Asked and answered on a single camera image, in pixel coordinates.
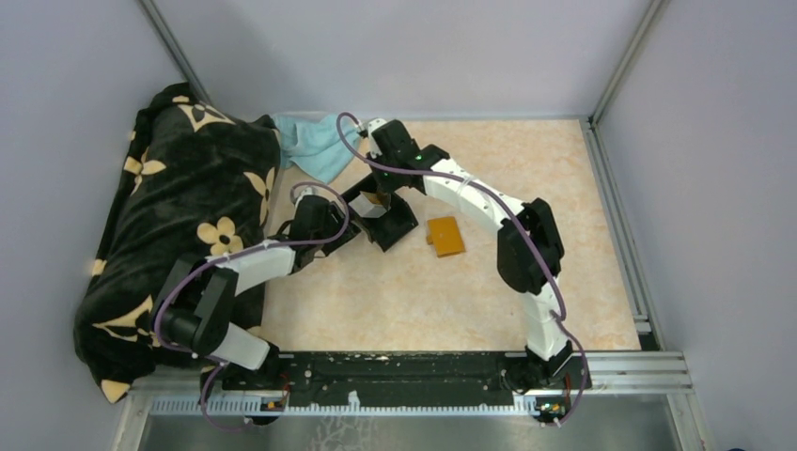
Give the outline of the tan leather card holder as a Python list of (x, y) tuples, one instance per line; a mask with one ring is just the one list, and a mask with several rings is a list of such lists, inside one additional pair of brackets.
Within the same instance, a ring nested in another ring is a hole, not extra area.
[(429, 219), (427, 227), (426, 241), (433, 247), (437, 257), (451, 257), (465, 252), (461, 231), (454, 216)]

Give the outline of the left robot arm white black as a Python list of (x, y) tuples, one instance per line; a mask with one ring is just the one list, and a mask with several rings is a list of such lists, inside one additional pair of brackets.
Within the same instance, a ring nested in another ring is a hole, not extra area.
[(232, 322), (236, 298), (273, 279), (301, 271), (327, 245), (343, 239), (352, 209), (317, 194), (301, 194), (288, 236), (274, 236), (238, 253), (208, 257), (202, 263), (179, 259), (153, 305), (151, 330), (168, 350), (244, 368), (260, 389), (282, 375), (272, 345)]

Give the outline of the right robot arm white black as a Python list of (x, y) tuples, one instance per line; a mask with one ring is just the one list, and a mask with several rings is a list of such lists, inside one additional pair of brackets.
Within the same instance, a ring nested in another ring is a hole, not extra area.
[(560, 327), (567, 315), (558, 285), (565, 250), (551, 206), (541, 198), (522, 201), (494, 189), (443, 149), (420, 147), (397, 119), (372, 119), (358, 132), (368, 141), (366, 159), (380, 191), (414, 188), (495, 238), (499, 276), (522, 297), (526, 377), (541, 387), (555, 386), (566, 374), (573, 342)]

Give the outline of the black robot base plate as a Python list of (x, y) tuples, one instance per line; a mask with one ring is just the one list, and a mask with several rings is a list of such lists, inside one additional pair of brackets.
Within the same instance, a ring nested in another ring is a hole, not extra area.
[(232, 369), (227, 391), (275, 390), (294, 408), (334, 408), (356, 402), (363, 408), (441, 411), (452, 408), (533, 407), (541, 393), (548, 410), (568, 405), (591, 388), (585, 358), (575, 352), (550, 381), (526, 377), (525, 351), (284, 352), (258, 371)]

